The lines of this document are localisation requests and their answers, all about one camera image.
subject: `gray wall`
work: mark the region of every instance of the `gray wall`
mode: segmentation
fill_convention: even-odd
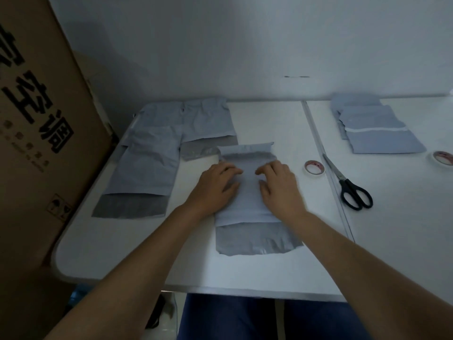
[[[453,0],[51,0],[121,134],[152,100],[453,88]],[[285,78],[284,76],[309,76]]]

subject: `floor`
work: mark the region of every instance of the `floor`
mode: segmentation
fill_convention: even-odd
[[[172,305],[172,307],[164,308],[159,320],[159,326],[155,329],[145,330],[141,340],[175,340],[181,324],[186,295],[182,292],[166,293],[167,304]],[[275,300],[278,340],[285,340],[283,308],[283,300]]]

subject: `person's right arm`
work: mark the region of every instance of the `person's right arm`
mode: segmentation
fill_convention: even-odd
[[[287,165],[274,161],[256,174],[266,176],[264,204],[317,257],[373,338],[453,339],[453,306],[306,211]]]

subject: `tabletop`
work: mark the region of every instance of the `tabletop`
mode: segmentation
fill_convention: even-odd
[[[314,178],[303,172],[306,161],[320,161],[321,158],[302,103],[240,102],[228,103],[228,106],[239,144],[275,142],[273,153],[296,174],[307,209],[343,235],[351,237],[328,177],[324,174]],[[63,280],[99,281],[163,221],[163,218],[91,217],[116,167],[117,151],[86,195],[53,252],[54,272]],[[201,172],[217,162],[217,156],[180,162],[167,214],[185,201]],[[219,254],[215,250],[213,217],[203,221],[184,244],[164,289],[344,301],[327,271],[306,246],[285,254],[232,257]]]
[[[392,107],[426,153],[353,154],[340,137],[330,102],[307,104],[329,159],[373,197],[371,209],[342,207],[355,242],[453,304],[453,169],[428,158],[435,150],[453,153],[453,97],[381,102]],[[338,179],[331,183],[339,194]]]

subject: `tape roll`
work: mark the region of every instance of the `tape roll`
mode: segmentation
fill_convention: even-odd
[[[326,170],[321,162],[309,160],[303,165],[303,171],[309,176],[321,176]]]
[[[428,154],[429,160],[439,167],[453,169],[453,155],[446,151],[433,151]]]

